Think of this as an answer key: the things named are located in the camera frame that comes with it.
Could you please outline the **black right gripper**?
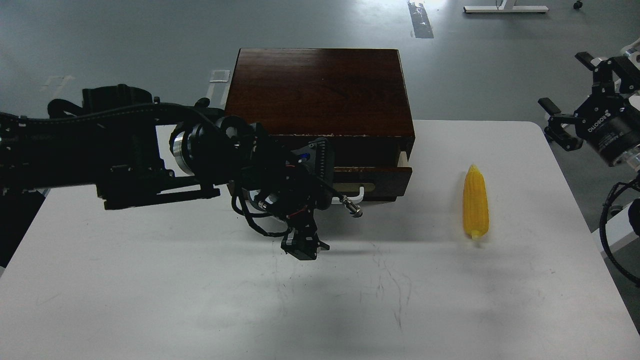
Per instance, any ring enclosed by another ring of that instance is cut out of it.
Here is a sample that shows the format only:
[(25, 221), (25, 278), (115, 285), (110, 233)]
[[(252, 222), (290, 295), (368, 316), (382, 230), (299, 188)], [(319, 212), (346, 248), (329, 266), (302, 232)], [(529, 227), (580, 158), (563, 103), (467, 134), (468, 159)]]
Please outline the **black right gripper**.
[[(590, 94), (574, 114), (562, 113), (548, 97), (538, 99), (538, 105), (549, 115), (543, 132), (547, 139), (563, 150), (580, 150), (584, 141), (610, 167), (623, 162), (623, 154), (640, 143), (639, 110), (627, 97), (638, 96), (640, 86), (639, 52), (622, 51), (612, 57), (594, 57), (582, 51), (574, 55), (592, 73)], [(576, 125), (578, 137), (566, 127)]]

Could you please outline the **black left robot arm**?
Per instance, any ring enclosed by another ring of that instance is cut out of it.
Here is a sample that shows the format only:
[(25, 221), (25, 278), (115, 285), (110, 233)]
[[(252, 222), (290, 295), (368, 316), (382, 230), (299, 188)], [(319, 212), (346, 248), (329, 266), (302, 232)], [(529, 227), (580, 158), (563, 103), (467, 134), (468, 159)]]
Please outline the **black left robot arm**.
[(163, 102), (118, 84), (82, 91), (82, 105), (53, 99), (48, 118), (1, 114), (1, 266), (6, 267), (54, 188), (94, 185), (106, 210), (148, 207), (220, 195), (257, 233), (281, 237), (298, 260), (330, 246), (318, 237), (315, 210), (334, 199), (334, 150), (318, 137), (288, 150), (258, 122), (226, 115), (208, 98)]

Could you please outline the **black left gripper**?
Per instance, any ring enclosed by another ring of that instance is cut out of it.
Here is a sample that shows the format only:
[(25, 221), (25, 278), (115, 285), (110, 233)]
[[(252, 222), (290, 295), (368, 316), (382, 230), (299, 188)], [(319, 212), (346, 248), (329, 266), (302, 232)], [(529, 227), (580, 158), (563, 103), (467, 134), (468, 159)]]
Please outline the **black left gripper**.
[(309, 223), (294, 228), (292, 234), (284, 235), (280, 244), (281, 250), (300, 261), (313, 261), (318, 252), (329, 251), (329, 244), (320, 240), (318, 227), (314, 219)]

